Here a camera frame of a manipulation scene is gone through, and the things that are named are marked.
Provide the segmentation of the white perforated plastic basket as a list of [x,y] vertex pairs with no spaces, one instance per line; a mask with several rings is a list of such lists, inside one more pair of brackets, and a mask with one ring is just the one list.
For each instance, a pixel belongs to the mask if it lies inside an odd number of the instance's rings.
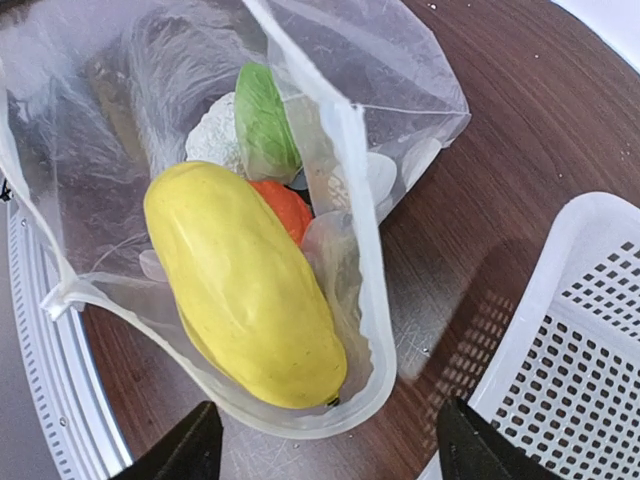
[[556,216],[519,300],[487,292],[427,415],[425,479],[441,479],[437,416],[463,399],[561,479],[639,475],[639,210],[609,193]]

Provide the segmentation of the front aluminium rail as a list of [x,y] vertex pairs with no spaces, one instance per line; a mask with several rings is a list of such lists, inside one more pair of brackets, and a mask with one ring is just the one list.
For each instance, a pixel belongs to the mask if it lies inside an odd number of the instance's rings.
[[14,206],[5,208],[8,261],[22,364],[39,426],[62,479],[109,479],[133,463],[104,392],[81,315],[53,321],[39,307],[57,273]]

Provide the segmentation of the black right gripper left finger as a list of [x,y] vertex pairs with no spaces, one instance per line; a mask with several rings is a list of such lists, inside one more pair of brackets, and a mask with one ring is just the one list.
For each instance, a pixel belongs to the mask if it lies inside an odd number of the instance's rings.
[[223,426],[216,405],[198,404],[148,452],[113,480],[220,478]]

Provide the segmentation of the yellow toy lemon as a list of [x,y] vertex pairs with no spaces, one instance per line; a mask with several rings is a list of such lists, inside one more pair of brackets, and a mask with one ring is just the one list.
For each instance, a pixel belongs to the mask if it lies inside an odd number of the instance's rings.
[[208,162],[176,164],[144,197],[151,243],[196,349],[257,399],[334,401],[347,356],[314,271],[252,185]]

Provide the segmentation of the white toy cauliflower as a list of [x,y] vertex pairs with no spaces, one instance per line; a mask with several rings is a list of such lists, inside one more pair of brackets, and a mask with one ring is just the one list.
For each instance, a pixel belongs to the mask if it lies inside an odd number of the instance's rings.
[[289,184],[302,168],[271,70],[253,62],[241,68],[235,90],[216,100],[191,130],[185,150],[189,160],[252,181]]

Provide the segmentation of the orange toy pumpkin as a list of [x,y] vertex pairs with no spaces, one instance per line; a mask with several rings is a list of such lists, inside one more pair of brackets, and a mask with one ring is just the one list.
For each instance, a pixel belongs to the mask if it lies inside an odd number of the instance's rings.
[[300,246],[313,215],[310,207],[293,190],[275,181],[250,181],[279,218],[289,236]]

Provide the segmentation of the clear polka dot zip bag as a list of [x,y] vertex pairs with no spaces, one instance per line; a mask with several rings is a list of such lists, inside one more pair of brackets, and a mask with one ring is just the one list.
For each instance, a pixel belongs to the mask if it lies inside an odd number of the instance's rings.
[[322,439],[396,378],[381,221],[470,112],[400,1],[5,1],[1,171],[57,273],[222,410]]

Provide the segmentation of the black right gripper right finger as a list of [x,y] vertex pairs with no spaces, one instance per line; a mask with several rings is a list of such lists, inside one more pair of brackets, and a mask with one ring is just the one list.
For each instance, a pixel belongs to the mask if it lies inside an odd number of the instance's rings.
[[440,408],[436,435],[444,480],[561,479],[518,450],[461,398]]

